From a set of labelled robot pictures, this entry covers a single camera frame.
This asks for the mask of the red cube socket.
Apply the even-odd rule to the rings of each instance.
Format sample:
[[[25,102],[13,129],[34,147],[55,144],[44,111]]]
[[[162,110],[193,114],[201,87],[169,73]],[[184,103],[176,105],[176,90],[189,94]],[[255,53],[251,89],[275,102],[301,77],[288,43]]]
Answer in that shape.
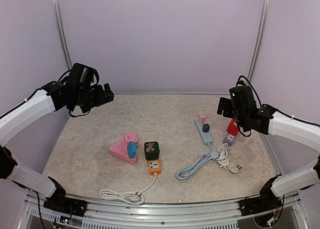
[[[234,119],[232,119],[226,129],[226,132],[234,137],[239,133],[238,125]]]

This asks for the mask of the pink charger plug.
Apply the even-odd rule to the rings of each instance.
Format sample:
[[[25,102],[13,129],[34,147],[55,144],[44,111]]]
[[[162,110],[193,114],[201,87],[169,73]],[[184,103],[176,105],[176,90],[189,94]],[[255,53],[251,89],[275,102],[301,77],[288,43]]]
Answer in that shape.
[[[197,120],[200,124],[206,124],[208,122],[208,118],[204,113],[199,113],[197,116]]]

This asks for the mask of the dark grey charger plug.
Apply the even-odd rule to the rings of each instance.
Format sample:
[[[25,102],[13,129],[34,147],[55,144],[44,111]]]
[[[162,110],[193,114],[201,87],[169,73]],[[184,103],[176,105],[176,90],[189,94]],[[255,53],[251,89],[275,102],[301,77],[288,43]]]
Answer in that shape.
[[[202,131],[203,131],[204,133],[208,133],[208,132],[210,131],[210,125],[209,125],[208,123],[204,123],[204,124],[202,125]]]

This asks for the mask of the purple power strip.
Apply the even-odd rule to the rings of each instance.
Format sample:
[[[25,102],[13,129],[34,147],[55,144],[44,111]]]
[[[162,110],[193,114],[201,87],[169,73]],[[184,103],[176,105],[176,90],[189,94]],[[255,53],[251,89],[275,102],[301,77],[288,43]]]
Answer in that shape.
[[[227,133],[224,138],[223,138],[223,141],[222,143],[223,144],[227,144],[229,147],[232,147],[236,141],[236,136],[235,135],[232,135],[230,133]]]

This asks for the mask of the light blue power strip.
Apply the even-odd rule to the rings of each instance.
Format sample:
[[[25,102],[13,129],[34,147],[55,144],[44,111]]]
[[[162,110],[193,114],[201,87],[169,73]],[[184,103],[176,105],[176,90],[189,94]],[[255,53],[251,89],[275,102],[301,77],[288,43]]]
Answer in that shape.
[[[203,143],[205,146],[212,145],[212,143],[213,143],[213,138],[212,138],[212,135],[211,135],[210,131],[207,132],[207,133],[204,133],[204,132],[202,131],[203,124],[199,123],[198,118],[195,118],[195,119],[194,119],[194,124],[195,124],[195,126],[196,126],[196,129],[197,129],[199,135],[200,135],[200,138],[201,138],[202,143]]]

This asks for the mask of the dark green cube socket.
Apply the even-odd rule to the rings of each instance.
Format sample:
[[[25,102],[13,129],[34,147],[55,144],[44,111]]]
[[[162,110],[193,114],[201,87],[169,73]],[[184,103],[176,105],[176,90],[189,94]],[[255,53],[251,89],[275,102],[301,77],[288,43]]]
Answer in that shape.
[[[160,157],[160,147],[157,141],[144,143],[144,156],[147,161],[158,160]]]

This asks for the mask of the orange power strip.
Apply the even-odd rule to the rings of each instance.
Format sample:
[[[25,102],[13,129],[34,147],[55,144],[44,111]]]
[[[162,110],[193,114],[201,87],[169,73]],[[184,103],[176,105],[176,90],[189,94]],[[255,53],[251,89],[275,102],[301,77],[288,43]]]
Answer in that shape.
[[[151,176],[160,175],[161,174],[162,168],[161,168],[161,165],[160,165],[160,161],[158,159],[157,160],[149,160],[147,162],[147,165],[148,165],[149,174]]]

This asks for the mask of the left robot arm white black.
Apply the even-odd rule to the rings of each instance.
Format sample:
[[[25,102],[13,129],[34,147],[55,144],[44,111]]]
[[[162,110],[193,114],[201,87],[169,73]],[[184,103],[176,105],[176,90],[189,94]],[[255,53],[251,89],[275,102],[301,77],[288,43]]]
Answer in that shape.
[[[30,98],[7,111],[0,117],[0,177],[8,179],[21,187],[44,195],[47,200],[63,212],[70,207],[65,189],[53,178],[45,177],[19,162],[6,147],[16,135],[28,126],[53,112],[67,108],[72,112],[80,107],[87,115],[94,107],[102,106],[114,100],[108,83],[104,85],[67,86],[57,81],[36,89]]]

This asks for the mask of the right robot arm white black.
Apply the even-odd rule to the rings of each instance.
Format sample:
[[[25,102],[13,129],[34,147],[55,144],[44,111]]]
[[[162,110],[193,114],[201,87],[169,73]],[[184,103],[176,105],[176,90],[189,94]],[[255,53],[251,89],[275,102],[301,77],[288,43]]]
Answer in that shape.
[[[264,105],[257,108],[255,104],[235,106],[229,98],[219,99],[217,114],[233,118],[236,125],[244,132],[256,131],[264,135],[286,138],[302,144],[316,152],[320,151],[320,127],[293,116],[285,116],[276,108]],[[320,183],[320,159],[288,174],[269,179],[259,192],[256,207],[266,211],[275,201],[287,193],[307,189]]]

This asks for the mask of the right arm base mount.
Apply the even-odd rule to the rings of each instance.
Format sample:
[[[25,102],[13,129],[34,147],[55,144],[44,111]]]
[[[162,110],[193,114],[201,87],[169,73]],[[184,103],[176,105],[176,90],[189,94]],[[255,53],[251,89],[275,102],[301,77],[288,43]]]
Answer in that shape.
[[[280,209],[282,206],[282,200],[275,196],[270,188],[262,188],[259,192],[259,196],[245,197],[239,201],[242,216],[249,216]]]

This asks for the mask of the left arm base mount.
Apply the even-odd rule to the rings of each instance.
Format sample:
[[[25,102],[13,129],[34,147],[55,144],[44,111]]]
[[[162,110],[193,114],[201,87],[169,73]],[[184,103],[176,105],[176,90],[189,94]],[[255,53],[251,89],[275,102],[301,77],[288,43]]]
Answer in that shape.
[[[88,203],[85,200],[67,197],[64,189],[56,189],[52,196],[45,199],[43,206],[70,216],[84,217]]]

